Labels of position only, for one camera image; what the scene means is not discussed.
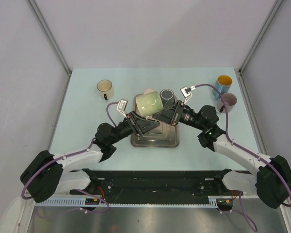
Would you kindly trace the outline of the green mug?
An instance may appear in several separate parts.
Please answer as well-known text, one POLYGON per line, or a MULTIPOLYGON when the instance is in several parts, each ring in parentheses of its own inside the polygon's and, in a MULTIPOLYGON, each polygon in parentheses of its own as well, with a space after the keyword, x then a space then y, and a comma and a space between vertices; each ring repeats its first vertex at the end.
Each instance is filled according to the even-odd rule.
POLYGON ((157 91, 137 96, 136 105, 141 117, 148 117, 163 110, 163 103, 157 91))

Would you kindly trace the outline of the cream mug black handle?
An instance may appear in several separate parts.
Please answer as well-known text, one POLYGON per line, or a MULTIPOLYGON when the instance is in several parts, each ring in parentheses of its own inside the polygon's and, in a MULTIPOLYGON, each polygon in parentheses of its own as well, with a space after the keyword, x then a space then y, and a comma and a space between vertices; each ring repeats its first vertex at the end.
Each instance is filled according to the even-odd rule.
POLYGON ((110 100, 114 96, 113 84, 110 80, 101 80, 97 84, 99 95, 104 100, 110 100))

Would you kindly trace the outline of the purple mug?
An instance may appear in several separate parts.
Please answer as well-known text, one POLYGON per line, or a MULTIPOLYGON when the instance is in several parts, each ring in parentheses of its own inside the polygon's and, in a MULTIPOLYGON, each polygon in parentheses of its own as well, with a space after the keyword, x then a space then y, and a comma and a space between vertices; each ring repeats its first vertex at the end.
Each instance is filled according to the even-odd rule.
POLYGON ((217 102, 217 110, 219 113, 230 113, 237 103, 237 97, 232 93, 222 94, 217 102))

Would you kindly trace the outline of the blue butterfly mug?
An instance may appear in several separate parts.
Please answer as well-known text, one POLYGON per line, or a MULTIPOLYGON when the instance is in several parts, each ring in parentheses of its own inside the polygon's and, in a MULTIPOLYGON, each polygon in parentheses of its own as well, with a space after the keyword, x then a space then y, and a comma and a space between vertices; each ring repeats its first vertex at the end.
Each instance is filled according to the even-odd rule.
POLYGON ((227 93, 232 85, 232 78, 228 75, 220 75, 214 85, 215 89, 212 91, 214 98, 217 100, 220 95, 227 93))

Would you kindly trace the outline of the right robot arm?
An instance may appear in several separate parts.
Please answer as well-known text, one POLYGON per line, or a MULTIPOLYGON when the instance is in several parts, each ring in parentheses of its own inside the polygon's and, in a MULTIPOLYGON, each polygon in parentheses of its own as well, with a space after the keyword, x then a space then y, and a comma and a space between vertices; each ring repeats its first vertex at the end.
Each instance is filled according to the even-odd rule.
POLYGON ((276 209, 291 201, 291 168, 285 158, 270 157, 253 152, 231 139, 217 122, 219 117, 213 106, 205 105, 198 113, 178 101, 172 108, 152 116, 155 120, 173 126, 183 123, 199 129, 198 141, 202 147, 225 155, 249 171, 240 174, 228 171, 214 182, 214 190, 225 195, 230 190, 257 195, 267 206, 276 209))

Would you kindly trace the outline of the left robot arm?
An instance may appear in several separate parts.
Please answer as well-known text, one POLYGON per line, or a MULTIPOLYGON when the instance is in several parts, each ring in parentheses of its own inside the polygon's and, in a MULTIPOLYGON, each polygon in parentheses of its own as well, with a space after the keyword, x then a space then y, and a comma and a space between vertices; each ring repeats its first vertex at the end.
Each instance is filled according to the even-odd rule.
POLYGON ((86 173, 89 165, 108 160, 116 151, 114 144, 118 141, 131 134, 142 136, 158 126, 158 121, 130 112, 117 126, 101 123, 90 145, 80 151, 62 154, 41 151, 20 176, 24 185, 21 197, 40 203, 55 193, 73 189, 94 193, 97 181, 86 173))

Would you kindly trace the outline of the dark grey mug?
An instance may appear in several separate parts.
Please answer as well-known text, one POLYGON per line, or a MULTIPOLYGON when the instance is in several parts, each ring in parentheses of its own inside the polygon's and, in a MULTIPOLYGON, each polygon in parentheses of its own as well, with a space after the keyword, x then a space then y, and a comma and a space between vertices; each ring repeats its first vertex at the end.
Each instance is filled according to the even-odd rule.
POLYGON ((163 110, 170 109, 175 104, 175 94, 170 89, 164 89, 160 92, 163 110))

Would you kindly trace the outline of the pink orange mug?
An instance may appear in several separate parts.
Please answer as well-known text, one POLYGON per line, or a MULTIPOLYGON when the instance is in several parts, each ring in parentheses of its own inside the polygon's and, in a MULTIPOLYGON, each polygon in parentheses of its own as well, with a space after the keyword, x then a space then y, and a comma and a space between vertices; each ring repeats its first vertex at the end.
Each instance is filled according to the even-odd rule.
POLYGON ((143 95, 147 95, 147 94, 152 93, 152 92, 156 92, 156 90, 154 90, 154 89, 147 89, 147 90, 145 90, 143 92, 143 95))

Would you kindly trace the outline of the steel tray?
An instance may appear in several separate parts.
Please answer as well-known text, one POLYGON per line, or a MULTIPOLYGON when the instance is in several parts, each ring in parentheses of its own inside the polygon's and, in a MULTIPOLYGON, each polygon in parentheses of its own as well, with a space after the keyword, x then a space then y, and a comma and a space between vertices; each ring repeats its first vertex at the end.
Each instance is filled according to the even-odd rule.
MULTIPOLYGON (((133 110, 139 114, 136 105, 136 95, 133 102, 133 110)), ((151 147, 151 148, 175 148, 179 145, 179 129, 178 126, 171 126, 161 122, 161 125, 144 136, 137 137, 131 135, 130 142, 134 147, 151 147)))

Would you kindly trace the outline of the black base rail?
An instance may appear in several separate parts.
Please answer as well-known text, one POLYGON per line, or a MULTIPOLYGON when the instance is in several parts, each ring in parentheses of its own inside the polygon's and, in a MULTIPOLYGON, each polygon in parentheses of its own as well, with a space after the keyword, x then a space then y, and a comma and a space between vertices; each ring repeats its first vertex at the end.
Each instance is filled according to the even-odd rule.
POLYGON ((89 194, 101 195, 105 200, 161 202, 171 199, 187 202, 193 197, 216 196, 233 199, 239 188, 226 188, 221 181, 229 170, 223 171, 89 171, 92 178, 82 192, 75 189, 68 197, 89 194))

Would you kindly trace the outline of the right aluminium frame post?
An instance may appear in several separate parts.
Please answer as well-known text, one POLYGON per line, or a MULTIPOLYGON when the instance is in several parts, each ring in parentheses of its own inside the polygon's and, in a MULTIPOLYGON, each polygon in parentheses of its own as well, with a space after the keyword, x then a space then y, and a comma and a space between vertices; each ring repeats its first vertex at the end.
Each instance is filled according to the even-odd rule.
POLYGON ((269 14, 267 15, 261 29, 259 30, 252 46, 249 49, 249 52, 247 53, 244 61, 242 62, 240 68, 238 69, 238 72, 240 75, 244 73, 246 70, 246 67, 248 66, 249 62, 251 61, 252 57, 254 56, 256 50, 258 49, 260 43, 262 42, 264 36, 266 35, 269 27, 271 26, 274 18, 276 17, 277 13, 279 12, 282 4, 285 2, 285 0, 276 0, 274 5, 272 6, 269 14))

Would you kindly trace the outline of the aluminium frame post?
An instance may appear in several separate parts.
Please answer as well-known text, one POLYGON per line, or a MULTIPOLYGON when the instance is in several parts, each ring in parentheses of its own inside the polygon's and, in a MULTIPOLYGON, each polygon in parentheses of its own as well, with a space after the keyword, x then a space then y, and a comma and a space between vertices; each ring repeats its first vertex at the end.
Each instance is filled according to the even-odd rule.
POLYGON ((68 75, 68 77, 71 77, 72 70, 70 69, 64 54, 62 50, 60 49, 47 21, 45 20, 45 17, 43 16, 41 10, 39 9, 39 6, 35 0, 26 0, 26 3, 28 4, 30 10, 32 11, 34 17, 36 18, 36 21, 38 22, 43 34, 45 35, 51 49, 53 50, 55 56, 57 57, 60 65, 64 69, 65 73, 68 75))
POLYGON ((244 61, 242 62, 240 68, 238 69, 238 72, 240 75, 244 73, 246 70, 246 67, 248 66, 249 62, 251 61, 252 57, 254 56, 256 50, 258 49, 260 43, 262 42, 264 36, 266 35, 269 27, 271 26, 274 18, 276 17, 277 13, 279 12, 282 4, 285 2, 285 0, 276 0, 274 5, 272 6, 269 14, 267 15, 261 29, 259 30, 252 46, 249 49, 249 52, 247 53, 244 61))

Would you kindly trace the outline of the left aluminium frame post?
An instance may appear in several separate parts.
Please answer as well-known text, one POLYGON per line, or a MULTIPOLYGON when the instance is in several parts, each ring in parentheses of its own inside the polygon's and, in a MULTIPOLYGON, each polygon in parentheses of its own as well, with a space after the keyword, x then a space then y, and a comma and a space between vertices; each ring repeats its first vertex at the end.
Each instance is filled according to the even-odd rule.
POLYGON ((47 21, 45 20, 45 17, 43 16, 41 10, 39 9, 39 6, 35 0, 26 0, 26 3, 28 4, 30 10, 32 11, 34 17, 36 18, 36 21, 38 22, 43 34, 45 35, 51 49, 53 50, 55 56, 57 57, 60 65, 64 69, 65 73, 68 75, 68 77, 71 77, 72 70, 70 69, 64 54, 62 50, 60 49, 47 21))

